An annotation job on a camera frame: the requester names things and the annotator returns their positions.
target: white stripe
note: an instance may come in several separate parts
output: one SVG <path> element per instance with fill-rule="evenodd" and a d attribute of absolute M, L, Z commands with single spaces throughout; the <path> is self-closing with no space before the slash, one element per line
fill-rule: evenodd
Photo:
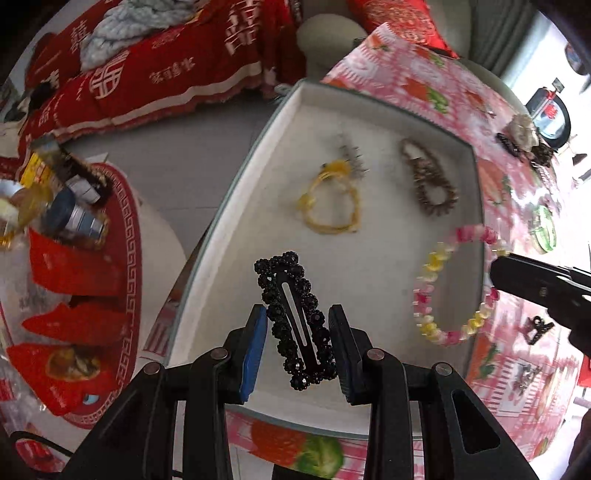
<path fill-rule="evenodd" d="M 157 112 L 164 108 L 185 105 L 195 96 L 212 96 L 217 95 L 218 93 L 225 93 L 245 78 L 259 75 L 261 73 L 261 62 L 258 61 L 255 63 L 250 63 L 238 69 L 234 75 L 222 82 L 210 83 L 209 85 L 195 85 L 193 87 L 189 87 L 184 93 L 155 100 L 144 106 L 136 108 L 136 110 L 132 110 L 123 115 L 114 116 L 112 119 L 103 118 L 102 120 L 80 122 L 79 124 L 73 124 L 69 127 L 56 128 L 51 132 L 55 136 L 59 137 L 65 133 L 71 134 L 86 128 L 99 129 L 108 127 L 110 125 L 122 125 L 133 119 L 140 118 L 144 115 L 148 115 L 149 113 Z"/>

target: white tray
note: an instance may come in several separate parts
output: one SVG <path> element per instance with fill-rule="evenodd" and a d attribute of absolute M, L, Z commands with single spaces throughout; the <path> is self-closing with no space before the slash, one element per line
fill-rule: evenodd
<path fill-rule="evenodd" d="M 320 166 L 340 157 L 343 131 L 369 168 L 359 183 L 361 228 L 319 235 L 305 226 L 295 205 Z M 411 169 L 400 155 L 403 138 L 419 141 L 440 159 L 459 192 L 449 215 L 421 212 Z M 326 185 L 321 193 L 335 188 Z M 346 218 L 342 199 L 347 197 L 330 194 L 322 207 L 319 200 L 319 215 Z M 392 105 L 300 82 L 269 121 L 218 210 L 178 310 L 169 364 L 194 361 L 243 326 L 252 305 L 261 303 L 254 262 L 293 250 L 326 316 L 331 305 L 340 303 L 351 326 L 365 330 L 375 346 L 401 361 L 424 367 L 446 361 L 464 374 L 471 344 L 444 348 L 429 343 L 413 322 L 411 302 L 414 279 L 428 253 L 467 223 L 482 223 L 470 145 Z M 433 312 L 443 329 L 457 330 L 470 318 L 480 303 L 482 281 L 483 246 L 464 245 L 436 285 Z M 368 406 L 351 407 L 338 380 L 292 390 L 276 347 L 269 325 L 256 389 L 245 408 L 301 430 L 367 436 Z"/>

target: silver screw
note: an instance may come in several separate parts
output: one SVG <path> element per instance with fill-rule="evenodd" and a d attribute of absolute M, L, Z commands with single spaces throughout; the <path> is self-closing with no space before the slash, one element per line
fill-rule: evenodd
<path fill-rule="evenodd" d="M 160 372 L 160 364 L 158 362 L 150 362 L 144 366 L 144 373 L 146 375 L 155 375 Z"/>
<path fill-rule="evenodd" d="M 368 350 L 368 358 L 370 360 L 383 360 L 384 359 L 384 352 L 382 352 L 379 348 L 372 348 Z"/>
<path fill-rule="evenodd" d="M 224 360 L 228 356 L 228 351 L 219 346 L 212 350 L 211 356 L 214 360 Z"/>
<path fill-rule="evenodd" d="M 448 364 L 440 363 L 435 365 L 435 371 L 444 377 L 451 375 L 453 370 Z"/>

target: pink and yellow beaded bracelet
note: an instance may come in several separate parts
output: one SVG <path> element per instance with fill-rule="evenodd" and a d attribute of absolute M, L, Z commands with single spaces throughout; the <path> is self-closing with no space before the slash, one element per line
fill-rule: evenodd
<path fill-rule="evenodd" d="M 489 245 L 492 251 L 492 260 L 510 253 L 507 244 L 498 238 L 492 228 L 482 224 L 463 226 L 456 229 L 449 241 L 439 242 L 437 249 L 429 254 L 429 261 L 423 266 L 422 275 L 417 278 L 417 285 L 413 290 L 413 315 L 417 326 L 428 340 L 438 345 L 457 345 L 468 340 L 491 316 L 495 303 L 499 300 L 499 291 L 495 287 L 486 288 L 487 292 L 479 309 L 459 331 L 455 332 L 444 332 L 439 329 L 433 315 L 431 315 L 429 305 L 431 295 L 435 291 L 433 283 L 437 280 L 439 272 L 443 270 L 444 263 L 452 256 L 459 244 L 472 241 L 481 241 Z"/>

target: red plastic bag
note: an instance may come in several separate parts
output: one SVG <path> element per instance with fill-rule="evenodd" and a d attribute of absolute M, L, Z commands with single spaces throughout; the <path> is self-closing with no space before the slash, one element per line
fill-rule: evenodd
<path fill-rule="evenodd" d="M 56 293 L 93 297 L 123 295 L 125 272 L 96 251 L 60 245 L 29 229 L 35 283 Z"/>
<path fill-rule="evenodd" d="M 57 416 L 77 409 L 86 395 L 117 389 L 103 351 L 64 345 L 21 343 L 7 349 L 11 364 Z"/>
<path fill-rule="evenodd" d="M 100 301 L 87 301 L 70 308 L 60 303 L 55 310 L 25 320 L 27 330 L 75 345 L 106 346 L 121 340 L 128 329 L 124 312 Z"/>

